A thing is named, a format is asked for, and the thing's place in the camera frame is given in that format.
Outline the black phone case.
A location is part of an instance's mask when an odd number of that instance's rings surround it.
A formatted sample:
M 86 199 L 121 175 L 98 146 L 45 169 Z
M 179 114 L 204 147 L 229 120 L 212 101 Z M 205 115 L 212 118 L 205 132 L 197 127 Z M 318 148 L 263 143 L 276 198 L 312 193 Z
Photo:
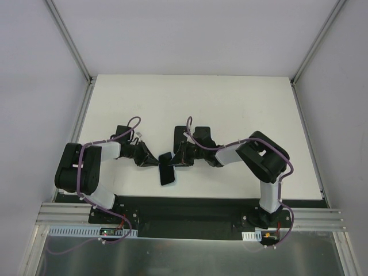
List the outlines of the black phone case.
M 187 148 L 187 127 L 176 126 L 174 128 L 174 147 L 173 153 L 184 152 Z

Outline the gold phone with black screen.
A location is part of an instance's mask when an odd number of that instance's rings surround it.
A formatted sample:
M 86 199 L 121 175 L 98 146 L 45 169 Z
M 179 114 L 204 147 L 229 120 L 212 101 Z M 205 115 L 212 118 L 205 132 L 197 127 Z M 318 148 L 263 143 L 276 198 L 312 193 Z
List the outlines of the gold phone with black screen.
M 193 137 L 199 144 L 203 145 L 204 147 L 209 147 L 209 144 L 212 142 L 210 127 L 195 127 Z

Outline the light blue three-hole phone case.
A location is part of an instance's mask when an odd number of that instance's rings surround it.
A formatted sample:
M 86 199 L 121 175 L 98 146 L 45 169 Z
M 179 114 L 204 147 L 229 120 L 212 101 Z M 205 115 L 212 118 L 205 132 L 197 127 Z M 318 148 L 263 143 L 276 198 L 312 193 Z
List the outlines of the light blue three-hole phone case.
M 206 141 L 208 144 L 212 144 L 213 140 L 212 140 L 212 135 L 211 135 L 211 129 L 209 126 L 206 127 Z

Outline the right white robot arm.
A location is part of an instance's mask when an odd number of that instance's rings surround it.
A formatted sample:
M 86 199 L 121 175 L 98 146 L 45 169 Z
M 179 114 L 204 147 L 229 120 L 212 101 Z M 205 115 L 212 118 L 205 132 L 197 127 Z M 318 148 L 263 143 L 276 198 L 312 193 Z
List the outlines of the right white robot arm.
M 251 225 L 263 229 L 272 227 L 279 220 L 282 210 L 279 181 L 290 160 L 288 153 L 260 131 L 255 131 L 245 141 L 232 145 L 217 145 L 210 128 L 198 127 L 194 134 L 185 132 L 169 166 L 190 167 L 195 160 L 203 159 L 211 167 L 221 168 L 243 162 L 259 179 L 260 199 L 258 209 L 247 215 Z

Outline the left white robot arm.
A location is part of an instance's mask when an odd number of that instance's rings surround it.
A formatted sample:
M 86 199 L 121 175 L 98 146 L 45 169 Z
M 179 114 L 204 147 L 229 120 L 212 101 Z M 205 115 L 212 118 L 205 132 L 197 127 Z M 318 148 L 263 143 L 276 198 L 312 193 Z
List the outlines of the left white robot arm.
M 107 142 L 92 143 L 86 148 L 78 143 L 66 144 L 54 178 L 56 188 L 76 193 L 92 206 L 103 208 L 103 219 L 110 224 L 117 223 L 122 211 L 114 205 L 116 195 L 101 183 L 101 164 L 128 158 L 138 167 L 159 165 L 145 142 L 132 141 L 133 134 L 132 127 L 118 125 Z

